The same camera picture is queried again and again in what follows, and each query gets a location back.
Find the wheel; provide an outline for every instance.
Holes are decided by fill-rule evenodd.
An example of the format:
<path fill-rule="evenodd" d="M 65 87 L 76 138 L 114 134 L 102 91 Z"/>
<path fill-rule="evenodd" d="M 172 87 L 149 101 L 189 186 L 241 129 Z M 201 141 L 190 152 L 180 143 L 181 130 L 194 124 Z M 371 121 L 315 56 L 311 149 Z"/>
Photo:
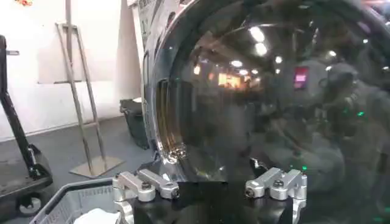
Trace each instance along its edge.
<path fill-rule="evenodd" d="M 38 214 L 42 208 L 42 200 L 39 194 L 30 194 L 17 201 L 16 209 L 22 217 L 31 217 Z"/>

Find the silver metal bracket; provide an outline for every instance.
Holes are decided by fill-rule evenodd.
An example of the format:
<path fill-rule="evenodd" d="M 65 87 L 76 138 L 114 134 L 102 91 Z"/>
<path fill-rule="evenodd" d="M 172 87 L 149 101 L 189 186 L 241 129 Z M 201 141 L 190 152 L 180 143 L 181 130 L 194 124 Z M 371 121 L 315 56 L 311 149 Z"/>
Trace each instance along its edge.
<path fill-rule="evenodd" d="M 175 182 L 167 181 L 147 169 L 138 171 L 137 177 L 153 185 L 159 191 L 161 198 L 175 199 L 179 197 L 179 185 Z"/>
<path fill-rule="evenodd" d="M 256 180 L 246 182 L 245 195 L 249 198 L 260 198 L 264 196 L 267 188 L 269 188 L 270 196 L 273 199 L 283 201 L 288 197 L 292 198 L 292 223 L 298 223 L 300 212 L 306 207 L 307 176 L 299 170 L 284 173 L 278 168 L 271 168 Z"/>
<path fill-rule="evenodd" d="M 154 200 L 156 190 L 161 198 L 174 199 L 179 196 L 179 185 L 169 182 L 149 170 L 137 172 L 137 176 L 130 172 L 119 173 L 113 178 L 114 203 L 121 213 L 122 223 L 134 224 L 134 214 L 131 204 L 127 201 L 138 198 L 139 201 L 149 202 Z"/>
<path fill-rule="evenodd" d="M 265 189 L 270 188 L 274 181 L 281 179 L 283 171 L 278 168 L 271 168 L 256 180 L 247 181 L 245 184 L 245 195 L 249 198 L 261 198 Z"/>

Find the space helmet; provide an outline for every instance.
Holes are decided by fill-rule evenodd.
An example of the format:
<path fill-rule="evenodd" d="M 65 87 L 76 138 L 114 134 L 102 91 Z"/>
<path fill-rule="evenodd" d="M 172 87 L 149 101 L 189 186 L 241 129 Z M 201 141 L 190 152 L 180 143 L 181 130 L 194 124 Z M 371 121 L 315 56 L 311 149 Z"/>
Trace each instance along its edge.
<path fill-rule="evenodd" d="M 386 13 L 385 1 L 199 0 L 152 29 L 143 113 L 163 172 L 297 169 L 301 223 L 390 222 Z"/>

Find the white wall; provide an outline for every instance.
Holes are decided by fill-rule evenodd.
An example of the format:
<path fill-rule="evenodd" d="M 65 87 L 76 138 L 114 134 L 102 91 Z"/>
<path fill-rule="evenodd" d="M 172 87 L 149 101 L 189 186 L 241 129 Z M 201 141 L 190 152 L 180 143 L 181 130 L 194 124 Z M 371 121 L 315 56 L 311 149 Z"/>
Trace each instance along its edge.
<path fill-rule="evenodd" d="M 140 76 L 117 73 L 121 2 L 73 0 L 72 4 L 73 24 L 82 31 L 90 73 L 95 80 L 93 91 L 98 115 L 100 118 L 120 116 L 120 94 L 117 93 L 114 79 L 118 80 L 119 75 Z M 8 77 L 9 92 L 25 132 L 34 134 L 76 124 L 70 86 L 51 84 L 65 77 L 54 26 L 54 23 L 65 21 L 65 0 L 33 1 L 30 7 L 23 7 L 13 0 L 2 0 L 0 21 L 0 34 L 6 36 L 8 49 L 20 51 L 20 56 L 8 57 Z M 80 62 L 77 57 L 75 60 L 77 77 L 80 75 Z M 139 86 L 139 80 L 136 79 L 132 85 Z M 83 116 L 90 120 L 85 83 L 77 83 L 77 90 Z M 139 90 L 131 91 L 128 96 L 139 97 Z M 0 109 L 0 141 L 10 138 L 13 138 L 11 129 L 4 111 Z"/>

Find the bolt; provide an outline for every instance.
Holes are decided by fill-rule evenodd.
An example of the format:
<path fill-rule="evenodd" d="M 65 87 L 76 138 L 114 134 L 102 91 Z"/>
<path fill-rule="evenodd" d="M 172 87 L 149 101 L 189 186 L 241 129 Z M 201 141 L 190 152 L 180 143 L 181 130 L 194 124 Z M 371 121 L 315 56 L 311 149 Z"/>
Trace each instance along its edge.
<path fill-rule="evenodd" d="M 252 189 L 246 189 L 245 190 L 245 196 L 248 198 L 254 198 L 255 197 L 255 192 Z"/>
<path fill-rule="evenodd" d="M 275 180 L 274 181 L 274 187 L 283 187 L 285 184 L 281 180 Z"/>
<path fill-rule="evenodd" d="M 142 182 L 142 185 L 141 185 L 142 190 L 149 190 L 150 188 L 152 188 L 152 185 L 150 183 Z"/>
<path fill-rule="evenodd" d="M 175 199 L 175 198 L 179 198 L 179 197 L 180 197 L 179 191 L 177 189 L 174 189 L 172 191 L 172 198 Z"/>

